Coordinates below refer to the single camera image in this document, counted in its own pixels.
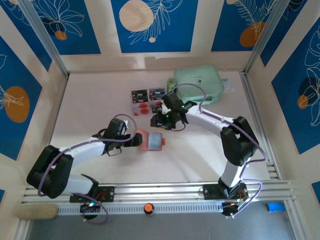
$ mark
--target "orange button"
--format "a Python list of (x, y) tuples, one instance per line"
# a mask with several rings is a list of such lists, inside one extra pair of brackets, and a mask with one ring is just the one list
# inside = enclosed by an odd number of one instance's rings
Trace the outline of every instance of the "orange button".
[(144, 205), (144, 210), (146, 212), (152, 212), (153, 206), (151, 203), (147, 203), (146, 205)]

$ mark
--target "beige eraser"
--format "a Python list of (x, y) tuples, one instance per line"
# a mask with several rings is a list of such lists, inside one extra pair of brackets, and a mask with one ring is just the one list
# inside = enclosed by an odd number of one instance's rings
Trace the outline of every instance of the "beige eraser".
[(48, 220), (54, 219), (58, 214), (58, 206), (55, 204), (30, 204), (22, 205), (16, 212), (21, 220)]

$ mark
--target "mint green box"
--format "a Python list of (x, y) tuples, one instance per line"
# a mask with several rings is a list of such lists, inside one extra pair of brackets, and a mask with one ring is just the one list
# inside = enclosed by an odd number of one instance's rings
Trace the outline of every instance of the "mint green box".
[[(204, 105), (218, 102), (225, 89), (217, 69), (212, 65), (177, 69), (174, 78), (177, 85), (188, 83), (201, 87), (206, 93)], [(204, 98), (200, 89), (190, 85), (179, 86), (176, 94), (184, 103), (193, 101), (199, 104)]]

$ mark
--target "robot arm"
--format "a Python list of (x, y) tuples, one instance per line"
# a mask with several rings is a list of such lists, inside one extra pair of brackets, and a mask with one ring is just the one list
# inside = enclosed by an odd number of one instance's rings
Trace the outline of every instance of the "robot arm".
[[(142, 136), (137, 133), (133, 139), (126, 142), (114, 141), (99, 141), (103, 139), (126, 140), (130, 138), (130, 134), (126, 134), (129, 128), (128, 121), (122, 121), (113, 118), (108, 128), (102, 129), (97, 134), (94, 134), (87, 141), (80, 143), (79, 147), (71, 149), (64, 153), (56, 162), (54, 168), (52, 167), (48, 175), (45, 177), (41, 191), (49, 198), (56, 198), (59, 195), (80, 193), (95, 197), (97, 194), (98, 182), (93, 178), (86, 175), (72, 175), (70, 174), (71, 168), (83, 163), (96, 156), (108, 154), (113, 149), (118, 149), (121, 153), (121, 147), (136, 147), (142, 143)], [(46, 146), (39, 158), (35, 162), (33, 168), (27, 176), (27, 183), (39, 188), (41, 179), (52, 160), (64, 150), (69, 147), (56, 148), (52, 145)]]
[(151, 119), (152, 127), (171, 130), (176, 128), (177, 122), (182, 121), (183, 124), (197, 125), (221, 137), (227, 163), (218, 181), (219, 195), (225, 199), (234, 196), (241, 185), (243, 167), (254, 155), (257, 147), (228, 123), (237, 125), (258, 142), (247, 120), (241, 116), (237, 119), (220, 116), (205, 109), (200, 111), (195, 102), (183, 103), (174, 91), (163, 96), (162, 102), (162, 106)]

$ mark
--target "blue sponge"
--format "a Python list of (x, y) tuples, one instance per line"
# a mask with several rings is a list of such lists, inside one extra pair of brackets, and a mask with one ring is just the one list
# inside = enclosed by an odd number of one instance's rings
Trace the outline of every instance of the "blue sponge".
[(286, 208), (282, 202), (270, 202), (266, 204), (266, 207), (269, 212), (285, 212)]

